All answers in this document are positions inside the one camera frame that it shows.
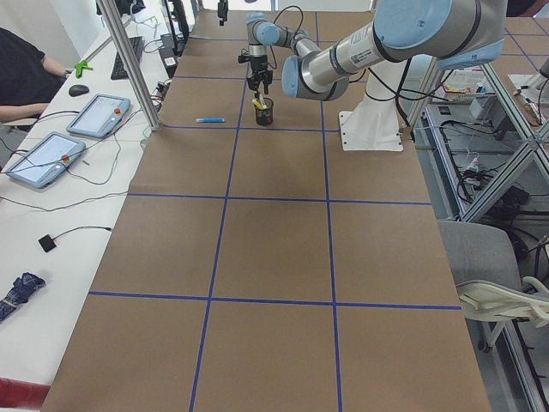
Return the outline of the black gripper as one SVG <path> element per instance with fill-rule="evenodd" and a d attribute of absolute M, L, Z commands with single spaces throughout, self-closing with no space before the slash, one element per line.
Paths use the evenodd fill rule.
<path fill-rule="evenodd" d="M 268 67 L 268 57 L 248 56 L 251 67 L 251 75 L 247 78 L 248 88 L 253 91 L 254 97 L 260 100 L 260 85 L 263 85 L 263 93 L 269 95 L 269 86 L 273 81 L 273 71 Z"/>

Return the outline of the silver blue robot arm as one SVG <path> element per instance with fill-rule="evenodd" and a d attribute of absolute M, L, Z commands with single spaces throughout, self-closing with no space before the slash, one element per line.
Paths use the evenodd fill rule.
<path fill-rule="evenodd" d="M 305 59 L 316 56 L 321 49 L 312 41 L 307 31 L 267 21 L 262 12 L 247 15 L 246 29 L 248 48 L 238 56 L 238 62 L 249 63 L 251 66 L 247 85 L 255 98 L 259 99 L 261 94 L 268 94 L 268 87 L 273 81 L 273 71 L 268 66 L 268 48 L 271 46 L 287 48 L 293 52 L 282 69 L 284 94 L 294 98 L 305 98 L 307 93 L 315 93 L 305 86 L 302 69 Z"/>
<path fill-rule="evenodd" d="M 292 98 L 335 100 L 350 76 L 382 61 L 417 55 L 441 70 L 490 63 L 504 44 L 505 1 L 380 1 L 372 21 L 323 51 L 289 57 L 282 90 Z"/>

